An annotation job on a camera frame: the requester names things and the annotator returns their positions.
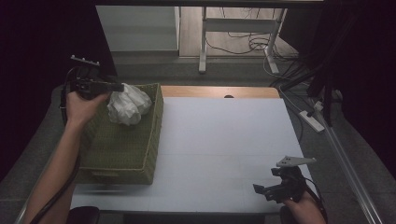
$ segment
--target green storage basket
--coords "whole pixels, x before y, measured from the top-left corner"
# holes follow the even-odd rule
[[[152,184],[163,120],[160,84],[136,86],[151,99],[136,125],[110,122],[106,103],[81,137],[79,184]]]

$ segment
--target white table surface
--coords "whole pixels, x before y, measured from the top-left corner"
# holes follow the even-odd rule
[[[276,213],[252,184],[280,184],[271,168],[285,156],[303,153],[282,99],[165,97],[153,184],[77,185],[72,208]]]

